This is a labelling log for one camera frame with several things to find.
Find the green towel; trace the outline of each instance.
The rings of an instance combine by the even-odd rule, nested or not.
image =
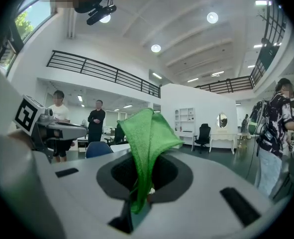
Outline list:
[[[131,196],[135,196],[131,211],[137,214],[143,208],[151,189],[152,169],[157,157],[163,151],[183,142],[177,138],[165,118],[150,108],[119,123],[130,144],[138,174],[138,180],[131,192]]]

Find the tree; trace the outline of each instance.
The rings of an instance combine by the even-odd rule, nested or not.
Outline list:
[[[18,33],[21,36],[22,40],[24,40],[30,34],[30,32],[33,31],[33,26],[31,25],[31,22],[28,20],[25,20],[26,16],[27,16],[27,11],[21,13],[15,19],[15,25],[17,27]]]

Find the floor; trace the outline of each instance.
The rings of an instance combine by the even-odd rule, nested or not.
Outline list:
[[[239,148],[234,155],[231,150],[218,148],[213,148],[211,153],[208,152],[208,148],[204,148],[202,150],[202,154],[200,154],[198,146],[196,146],[195,151],[191,151],[191,146],[189,145],[183,145],[179,151],[198,158],[205,158],[218,162],[231,169],[249,183],[254,184],[258,167],[258,157],[256,156],[257,144],[255,144],[255,140],[253,138],[247,140],[246,142],[247,148]],[[78,153],[77,151],[67,151],[67,161],[84,158],[85,152]],[[288,183],[288,185],[283,187],[278,196],[275,198],[275,202],[287,195],[290,185],[291,184]]]

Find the handrail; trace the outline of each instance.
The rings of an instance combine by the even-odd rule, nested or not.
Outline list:
[[[86,74],[160,98],[160,88],[158,86],[119,68],[64,51],[53,50],[52,52],[52,56],[46,65],[47,67]]]
[[[274,0],[268,1],[266,17],[262,15],[260,17],[266,21],[266,27],[262,39],[263,47],[260,50],[255,67],[251,73],[254,86],[260,81],[275,58],[286,29],[285,14],[281,6]]]
[[[217,94],[233,93],[242,90],[253,89],[253,81],[251,76],[243,76],[234,79],[226,79],[224,81],[217,81],[201,86],[196,86],[195,88],[207,90]]]

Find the blue chair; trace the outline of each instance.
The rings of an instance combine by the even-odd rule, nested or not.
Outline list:
[[[85,158],[99,157],[110,153],[113,153],[113,151],[107,143],[104,141],[93,141],[87,147]]]

